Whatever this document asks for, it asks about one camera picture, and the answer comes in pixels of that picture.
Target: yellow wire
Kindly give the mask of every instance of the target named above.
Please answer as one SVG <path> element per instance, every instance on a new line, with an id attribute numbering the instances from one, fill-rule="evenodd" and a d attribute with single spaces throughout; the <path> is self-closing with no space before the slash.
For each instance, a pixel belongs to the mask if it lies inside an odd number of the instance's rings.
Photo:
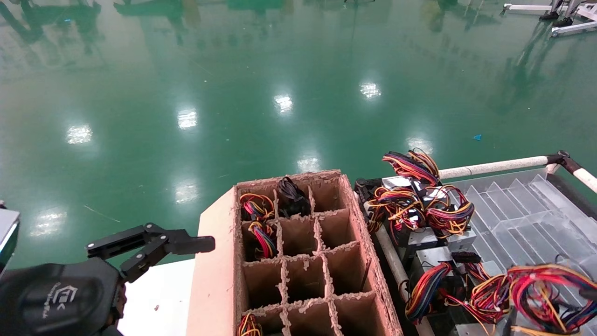
<path id="1" fill-rule="evenodd" d="M 552 302 L 549 300 L 549 298 L 545 294 L 545 286 L 543 283 L 540 283 L 540 292 L 541 292 L 541 296 L 543 296 L 543 299 L 545 300 L 545 302 L 547 302 L 547 305 L 552 310 L 553 315 L 556 317 L 556 320 L 558 321 L 560 328 L 562 328 L 562 332 L 566 332 L 566 327 L 564 326 L 564 323 L 560 319 L 558 312 L 555 310 L 555 308 L 553 308 Z"/>
<path id="2" fill-rule="evenodd" d="M 253 328 L 253 329 L 249 329 L 248 331 L 246 331 L 244 334 L 242 334 L 241 336 L 248 336 L 250 335 L 252 332 L 256 332 L 257 336 L 261 336 L 261 330 L 257 329 L 257 328 Z"/>

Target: epoxy floor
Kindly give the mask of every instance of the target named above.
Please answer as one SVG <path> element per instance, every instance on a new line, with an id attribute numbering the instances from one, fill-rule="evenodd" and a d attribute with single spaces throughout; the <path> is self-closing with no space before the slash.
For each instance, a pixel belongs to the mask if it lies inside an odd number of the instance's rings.
<path id="1" fill-rule="evenodd" d="M 597 172 L 597 33 L 549 39 L 494 0 L 120 1 L 0 5 L 12 267 L 149 221 L 195 233 L 239 181 L 390 175 L 388 150 L 447 168 L 566 149 Z"/>

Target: metal rod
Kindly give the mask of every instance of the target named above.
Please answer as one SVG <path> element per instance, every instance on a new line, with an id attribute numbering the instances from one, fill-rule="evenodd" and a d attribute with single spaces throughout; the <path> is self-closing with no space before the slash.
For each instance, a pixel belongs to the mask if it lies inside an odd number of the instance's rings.
<path id="1" fill-rule="evenodd" d="M 589 173 L 585 168 L 578 169 L 573 175 L 589 187 L 594 193 L 597 193 L 597 178 Z"/>
<path id="2" fill-rule="evenodd" d="M 439 178 L 459 178 L 462 176 L 495 173 L 502 172 L 505 170 L 528 168 L 534 166 L 544 166 L 547 163 L 549 162 L 547 161 L 547 156 L 545 155 L 527 158 L 517 158 L 515 160 L 498 161 L 493 163 L 476 164 L 473 166 L 442 169 L 439 171 Z"/>
<path id="3" fill-rule="evenodd" d="M 384 227 L 381 227 L 376 232 L 377 240 L 381 246 L 381 250 L 383 254 L 386 256 L 387 263 L 390 265 L 390 269 L 392 274 L 394 275 L 394 279 L 396 279 L 396 283 L 400 284 L 404 280 L 408 280 L 407 273 L 404 271 L 404 267 L 402 266 L 402 261 L 400 257 L 396 253 L 394 246 L 392 245 L 392 241 L 390 240 L 390 236 L 388 236 L 387 231 Z M 408 297 L 409 293 L 405 288 L 399 288 L 400 294 L 402 298 Z M 419 336 L 435 336 L 433 330 L 431 329 L 431 325 L 427 320 L 427 317 L 423 317 L 421 323 L 416 325 L 417 332 Z"/>

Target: colorful wires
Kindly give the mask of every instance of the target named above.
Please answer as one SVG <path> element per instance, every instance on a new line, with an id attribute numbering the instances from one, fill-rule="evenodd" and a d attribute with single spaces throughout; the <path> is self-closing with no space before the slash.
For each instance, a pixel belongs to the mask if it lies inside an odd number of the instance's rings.
<path id="1" fill-rule="evenodd" d="M 597 284 L 584 275 L 561 265 L 515 266 L 508 270 L 512 305 L 537 325 L 535 331 L 520 326 L 530 335 L 573 334 L 597 315 L 597 303 L 589 300 L 583 307 L 565 304 L 556 285 L 595 292 Z"/>
<path id="2" fill-rule="evenodd" d="M 448 201 L 442 201 L 438 197 L 441 194 L 448 195 L 450 191 L 455 191 L 459 196 L 458 209 L 453 209 L 450 206 L 449 198 Z M 463 234 L 474 212 L 475 206 L 458 188 L 453 185 L 444 185 L 435 193 L 434 198 L 425 208 L 425 217 L 430 227 L 447 233 L 443 237 L 445 238 L 452 234 Z"/>
<path id="3" fill-rule="evenodd" d="M 250 220 L 263 222 L 273 218 L 273 202 L 268 196 L 248 193 L 242 195 L 239 201 Z"/>
<path id="4" fill-rule="evenodd" d="M 366 204 L 373 208 L 373 215 L 368 224 L 370 233 L 379 230 L 385 218 L 388 218 L 396 231 L 401 231 L 403 225 L 411 230 L 424 226 L 423 203 L 409 188 L 388 190 L 379 187 L 374 192 L 374 199 Z"/>
<path id="5" fill-rule="evenodd" d="M 255 316 L 251 313 L 245 315 L 238 325 L 236 336 L 262 336 L 263 330 L 261 325 L 255 320 Z"/>
<path id="6" fill-rule="evenodd" d="M 249 225 L 249 232 L 255 235 L 259 245 L 261 245 L 261 249 L 255 249 L 255 258 L 257 260 L 273 258 L 278 254 L 276 243 L 273 242 L 274 231 L 270 225 L 255 221 Z"/>
<path id="7" fill-rule="evenodd" d="M 481 264 L 480 262 L 465 262 L 463 265 L 466 273 L 468 273 L 476 280 L 481 282 L 489 280 L 490 276 L 489 274 L 487 274 L 487 272 L 485 271 L 485 267 L 483 267 L 483 264 Z"/>
<path id="8" fill-rule="evenodd" d="M 428 269 L 418 280 L 405 308 L 405 314 L 409 321 L 417 324 L 429 312 L 431 300 L 436 295 L 439 283 L 451 270 L 450 264 L 442 262 Z"/>
<path id="9" fill-rule="evenodd" d="M 390 163 L 397 175 L 425 180 L 431 186 L 436 186 L 439 183 L 439 169 L 437 165 L 420 148 L 409 150 L 407 155 L 390 151 L 381 160 Z"/>
<path id="10" fill-rule="evenodd" d="M 509 312 L 509 297 L 508 278 L 500 274 L 475 286 L 468 301 L 460 301 L 451 295 L 445 295 L 445 300 L 448 305 L 462 306 L 479 323 L 495 325 Z"/>

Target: cardboard divider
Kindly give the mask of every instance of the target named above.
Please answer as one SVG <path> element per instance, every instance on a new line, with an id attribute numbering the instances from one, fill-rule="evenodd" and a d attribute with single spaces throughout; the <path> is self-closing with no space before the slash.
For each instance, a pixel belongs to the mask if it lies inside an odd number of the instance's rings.
<path id="1" fill-rule="evenodd" d="M 346 201 L 340 197 L 339 178 L 314 180 L 311 185 L 315 212 L 326 212 L 346 208 Z"/>
<path id="2" fill-rule="evenodd" d="M 307 186 L 309 189 L 309 204 L 311 204 L 311 213 L 315 213 L 315 198 L 313 198 L 313 189 L 311 186 Z"/>
<path id="3" fill-rule="evenodd" d="M 333 249 L 356 240 L 357 235 L 350 224 L 348 209 L 322 213 L 316 218 L 321 227 L 321 239 L 326 248 Z"/>
<path id="4" fill-rule="evenodd" d="M 313 217 L 279 218 L 284 255 L 313 255 L 317 251 Z"/>
<path id="5" fill-rule="evenodd" d="M 352 242 L 325 253 L 334 294 L 371 290 L 371 274 L 366 261 L 361 258 L 361 252 L 359 242 Z"/>
<path id="6" fill-rule="evenodd" d="M 243 188 L 238 189 L 238 198 L 236 202 L 240 205 L 239 206 L 239 218 L 242 218 L 242 212 L 244 211 L 242 204 L 240 203 L 240 199 L 244 194 L 256 194 L 256 195 L 264 195 L 268 196 L 272 203 L 274 204 L 274 218 L 278 217 L 278 206 L 276 205 L 276 184 L 275 183 L 263 183 L 263 184 L 255 184 L 249 185 Z"/>
<path id="7" fill-rule="evenodd" d="M 282 302 L 282 260 L 264 259 L 260 262 L 244 263 L 242 271 L 248 297 L 248 307 L 244 310 Z"/>
<path id="8" fill-rule="evenodd" d="M 226 335 L 234 334 L 241 316 L 252 313 L 263 336 L 400 335 L 371 237 L 346 175 L 331 170 L 290 178 L 308 194 L 311 215 L 279 217 L 283 200 L 276 187 L 281 178 L 236 185 L 229 201 L 235 226 L 231 229 L 234 268 L 227 273 L 234 291 L 219 291 L 223 299 L 218 300 L 232 302 L 234 322 L 220 323 L 210 334 L 224 335 L 224 329 Z M 267 221 L 276 233 L 278 254 L 272 259 L 255 261 L 255 248 L 260 245 L 248 231 L 251 221 L 242 221 L 238 201 L 245 193 L 266 195 L 274 203 L 276 217 Z M 211 306 L 201 306 L 200 314 Z"/>
<path id="9" fill-rule="evenodd" d="M 324 300 L 311 302 L 306 307 L 288 310 L 292 336 L 335 336 L 330 319 L 330 307 Z"/>
<path id="10" fill-rule="evenodd" d="M 280 209 L 280 196 L 278 196 L 278 190 L 274 189 L 273 190 L 273 217 L 278 218 L 279 217 L 279 209 Z"/>
<path id="11" fill-rule="evenodd" d="M 342 295 L 334 305 L 344 336 L 394 336 L 386 334 L 375 292 Z"/>
<path id="12" fill-rule="evenodd" d="M 325 296 L 325 277 L 321 256 L 298 256 L 286 260 L 288 303 Z"/>
<path id="13" fill-rule="evenodd" d="M 242 233 L 242 247 L 244 250 L 244 261 L 251 262 L 257 261 L 255 257 L 255 249 L 261 249 L 261 244 L 255 237 L 253 233 L 249 231 L 249 226 L 253 223 L 252 221 L 244 221 L 241 223 L 241 233 Z M 272 241 L 276 244 L 276 248 L 278 249 L 279 253 L 279 245 L 278 245 L 278 236 L 279 236 L 279 226 L 275 221 L 267 221 L 267 225 L 270 225 L 273 228 L 273 237 Z"/>

